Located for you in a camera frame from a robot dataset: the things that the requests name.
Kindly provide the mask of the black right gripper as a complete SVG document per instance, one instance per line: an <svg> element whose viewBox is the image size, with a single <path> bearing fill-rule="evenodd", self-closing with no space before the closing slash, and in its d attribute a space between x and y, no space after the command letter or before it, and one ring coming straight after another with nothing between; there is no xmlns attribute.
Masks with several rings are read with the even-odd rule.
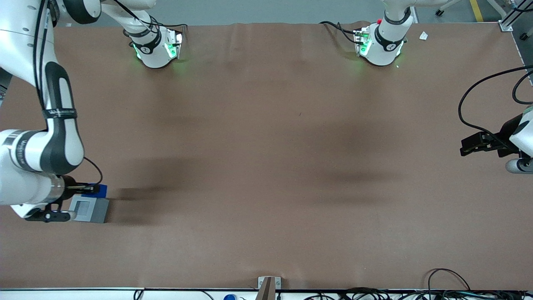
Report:
<svg viewBox="0 0 533 300"><path fill-rule="evenodd" d="M64 190L62 197L72 197L73 195L95 196L95 190L100 190L100 184L80 185L70 175L62 175Z"/></svg>

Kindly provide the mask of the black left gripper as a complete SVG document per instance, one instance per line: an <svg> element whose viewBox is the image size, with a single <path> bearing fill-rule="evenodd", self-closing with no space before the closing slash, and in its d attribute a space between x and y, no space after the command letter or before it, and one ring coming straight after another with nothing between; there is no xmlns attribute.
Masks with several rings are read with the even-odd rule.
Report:
<svg viewBox="0 0 533 300"><path fill-rule="evenodd" d="M518 147L510 142L510 137L512 133L516 131L521 118L522 115L519 114L503 123L499 129L499 132L495 133L495 136L499 139L499 141L486 132L478 132L464 138L461 141L461 156L467 156L475 152L479 153L491 151L496 151L499 158L518 154Z"/></svg>

